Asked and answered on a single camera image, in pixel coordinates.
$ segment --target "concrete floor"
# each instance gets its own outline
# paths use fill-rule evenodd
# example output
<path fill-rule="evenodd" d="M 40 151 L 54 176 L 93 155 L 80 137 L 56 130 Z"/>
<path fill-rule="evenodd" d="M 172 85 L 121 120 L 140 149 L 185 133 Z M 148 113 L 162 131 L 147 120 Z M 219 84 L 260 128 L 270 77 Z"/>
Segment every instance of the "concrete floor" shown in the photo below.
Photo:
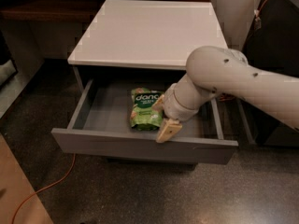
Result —
<path fill-rule="evenodd" d="M 50 131 L 67 126 L 79 96 L 66 62 L 47 61 L 2 122 L 0 132 L 34 189 L 61 178 L 71 164 Z M 299 149 L 248 145 L 235 101 L 225 105 L 224 133 L 239 142 L 227 165 L 199 163 L 187 171 L 78 155 L 71 175 L 39 195 L 52 221 L 298 223 Z"/>

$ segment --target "open drawer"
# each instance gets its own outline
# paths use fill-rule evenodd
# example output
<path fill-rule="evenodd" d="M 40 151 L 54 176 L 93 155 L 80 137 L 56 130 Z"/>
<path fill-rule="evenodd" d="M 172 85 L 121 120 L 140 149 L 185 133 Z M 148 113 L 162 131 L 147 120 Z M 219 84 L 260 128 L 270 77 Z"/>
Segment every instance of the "open drawer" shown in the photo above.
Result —
<path fill-rule="evenodd" d="M 183 124 L 171 141 L 155 142 L 157 131 L 130 127 L 131 89 L 165 91 L 183 71 L 97 67 L 66 129 L 52 134 L 63 152 L 140 161 L 227 163 L 237 142 L 224 140 L 217 103 L 203 105 L 198 115 Z"/>

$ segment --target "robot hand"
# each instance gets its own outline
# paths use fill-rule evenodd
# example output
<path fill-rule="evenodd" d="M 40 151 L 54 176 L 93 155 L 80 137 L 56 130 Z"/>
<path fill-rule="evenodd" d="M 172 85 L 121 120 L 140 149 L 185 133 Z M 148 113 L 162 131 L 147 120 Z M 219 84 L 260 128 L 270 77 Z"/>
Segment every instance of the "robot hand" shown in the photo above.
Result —
<path fill-rule="evenodd" d="M 216 47 L 194 50 L 186 72 L 153 107 L 167 116 L 158 143 L 169 140 L 182 128 L 181 122 L 221 93 L 232 94 L 299 131 L 299 78 L 254 68 L 241 52 Z"/>

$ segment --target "snack bag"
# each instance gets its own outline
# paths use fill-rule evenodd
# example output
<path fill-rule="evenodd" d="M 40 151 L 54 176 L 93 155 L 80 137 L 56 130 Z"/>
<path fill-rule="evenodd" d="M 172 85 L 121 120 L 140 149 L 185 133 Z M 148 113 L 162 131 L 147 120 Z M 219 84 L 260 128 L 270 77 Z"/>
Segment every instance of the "snack bag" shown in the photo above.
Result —
<path fill-rule="evenodd" d="M 139 131 L 157 130 L 163 121 L 163 111 L 151 108 L 161 96 L 161 92 L 151 91 L 147 88 L 131 90 L 133 110 L 130 117 L 131 127 Z"/>

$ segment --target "white tabletop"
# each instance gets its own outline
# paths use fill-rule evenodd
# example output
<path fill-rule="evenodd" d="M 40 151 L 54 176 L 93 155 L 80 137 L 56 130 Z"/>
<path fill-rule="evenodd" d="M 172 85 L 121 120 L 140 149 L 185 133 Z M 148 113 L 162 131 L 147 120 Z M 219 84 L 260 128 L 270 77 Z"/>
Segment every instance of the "white tabletop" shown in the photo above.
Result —
<path fill-rule="evenodd" d="M 227 48 L 211 3 L 106 0 L 68 62 L 184 70 L 201 46 Z"/>

